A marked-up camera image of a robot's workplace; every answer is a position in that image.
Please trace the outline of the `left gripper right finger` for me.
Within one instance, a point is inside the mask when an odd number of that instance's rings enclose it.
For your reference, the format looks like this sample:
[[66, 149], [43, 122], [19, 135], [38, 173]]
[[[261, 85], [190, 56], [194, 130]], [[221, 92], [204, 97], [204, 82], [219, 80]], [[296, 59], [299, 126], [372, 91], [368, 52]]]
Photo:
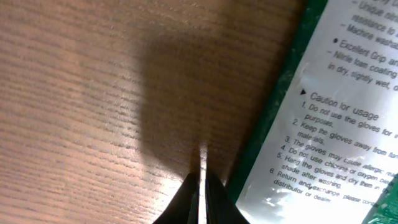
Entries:
[[205, 198], [208, 224], [249, 224], [228, 197], [218, 176], [211, 171], [206, 172]]

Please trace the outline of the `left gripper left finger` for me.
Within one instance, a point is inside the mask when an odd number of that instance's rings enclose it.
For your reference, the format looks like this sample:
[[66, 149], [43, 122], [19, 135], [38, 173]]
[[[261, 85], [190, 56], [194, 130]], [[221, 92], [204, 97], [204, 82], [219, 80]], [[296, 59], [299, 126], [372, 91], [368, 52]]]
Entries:
[[198, 224], [200, 176], [189, 173], [164, 212], [153, 224]]

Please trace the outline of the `green white snack bag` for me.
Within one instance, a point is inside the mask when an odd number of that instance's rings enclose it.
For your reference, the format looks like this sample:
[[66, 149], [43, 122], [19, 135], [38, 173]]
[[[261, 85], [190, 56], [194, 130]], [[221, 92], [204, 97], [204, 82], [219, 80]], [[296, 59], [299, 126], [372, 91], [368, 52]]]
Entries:
[[228, 192], [249, 223], [397, 223], [397, 0], [307, 3]]

